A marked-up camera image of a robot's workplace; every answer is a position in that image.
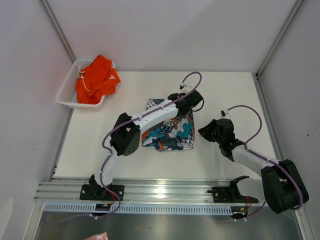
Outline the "patterned blue orange shorts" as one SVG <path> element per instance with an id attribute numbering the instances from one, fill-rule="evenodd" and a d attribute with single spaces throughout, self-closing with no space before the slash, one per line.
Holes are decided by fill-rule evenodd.
<path id="1" fill-rule="evenodd" d="M 154 147 L 159 152 L 185 151 L 194 148 L 194 116 L 190 112 L 183 118 L 171 118 L 157 124 L 141 135 L 143 147 Z"/>

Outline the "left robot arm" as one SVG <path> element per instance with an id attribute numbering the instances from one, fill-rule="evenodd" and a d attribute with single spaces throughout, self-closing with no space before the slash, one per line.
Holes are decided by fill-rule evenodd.
<path id="1" fill-rule="evenodd" d="M 99 171 L 89 179 L 91 194 L 97 200 L 103 200 L 111 191 L 116 173 L 117 159 L 133 154 L 140 145 L 141 135 L 148 129 L 172 118 L 186 117 L 204 98 L 196 91 L 172 93 L 167 99 L 148 110 L 128 115 L 122 113 L 113 129 L 104 137 L 102 147 L 109 151 Z"/>

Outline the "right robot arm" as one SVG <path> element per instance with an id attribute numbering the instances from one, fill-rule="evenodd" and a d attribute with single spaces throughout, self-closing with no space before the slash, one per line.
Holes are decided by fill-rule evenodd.
<path id="1" fill-rule="evenodd" d="M 309 201 L 309 193 L 295 163 L 267 157 L 246 146 L 236 138 L 230 119 L 213 119 L 198 132 L 208 142 L 217 143 L 225 158 L 247 167 L 261 178 L 252 180 L 245 176 L 243 185 L 231 186 L 228 196 L 232 201 L 239 202 L 253 194 L 277 214 L 298 210 Z"/>

